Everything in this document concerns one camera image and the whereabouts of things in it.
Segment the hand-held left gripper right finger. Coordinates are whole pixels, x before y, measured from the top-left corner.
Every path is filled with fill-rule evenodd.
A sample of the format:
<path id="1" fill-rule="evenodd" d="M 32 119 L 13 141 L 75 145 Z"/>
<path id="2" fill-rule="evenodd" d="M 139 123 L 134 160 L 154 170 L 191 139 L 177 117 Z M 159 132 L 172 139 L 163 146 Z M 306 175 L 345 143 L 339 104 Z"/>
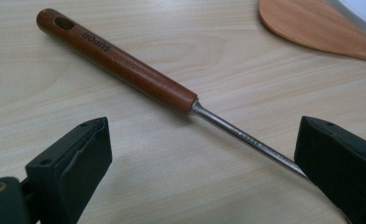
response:
<path id="1" fill-rule="evenodd" d="M 366 224 L 366 140 L 326 120 L 303 117 L 294 160 L 352 224 Z"/>

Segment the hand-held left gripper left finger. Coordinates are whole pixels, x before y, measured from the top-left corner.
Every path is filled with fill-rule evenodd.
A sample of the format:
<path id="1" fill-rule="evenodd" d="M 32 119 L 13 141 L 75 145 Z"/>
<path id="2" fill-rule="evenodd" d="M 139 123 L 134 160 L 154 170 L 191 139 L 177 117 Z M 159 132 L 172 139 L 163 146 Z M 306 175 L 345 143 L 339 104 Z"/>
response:
<path id="1" fill-rule="evenodd" d="M 107 118 L 79 124 L 26 166 L 32 222 L 77 224 L 112 162 Z"/>

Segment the wooden spatula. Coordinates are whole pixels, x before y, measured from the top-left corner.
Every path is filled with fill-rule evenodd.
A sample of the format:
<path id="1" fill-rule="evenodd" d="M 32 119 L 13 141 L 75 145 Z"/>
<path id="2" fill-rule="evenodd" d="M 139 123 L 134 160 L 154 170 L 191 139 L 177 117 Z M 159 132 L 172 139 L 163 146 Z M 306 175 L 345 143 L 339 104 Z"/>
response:
<path id="1" fill-rule="evenodd" d="M 366 34 L 324 0 L 259 0 L 259 13 L 291 42 L 366 61 Z"/>

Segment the ladle with brown wooden handle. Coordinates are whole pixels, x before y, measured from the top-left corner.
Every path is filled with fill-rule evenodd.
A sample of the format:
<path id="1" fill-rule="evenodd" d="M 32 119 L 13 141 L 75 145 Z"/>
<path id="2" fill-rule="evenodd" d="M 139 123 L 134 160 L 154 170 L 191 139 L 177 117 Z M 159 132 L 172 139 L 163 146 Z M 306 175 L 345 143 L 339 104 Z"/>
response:
<path id="1" fill-rule="evenodd" d="M 304 171 L 293 160 L 205 109 L 195 92 L 119 49 L 62 13 L 51 8 L 43 9 L 36 16 L 36 24 L 44 33 L 63 41 L 81 56 L 177 114 L 185 117 L 194 115 L 204 119 L 235 139 L 255 148 L 259 153 L 289 169 L 292 173 L 306 177 Z"/>

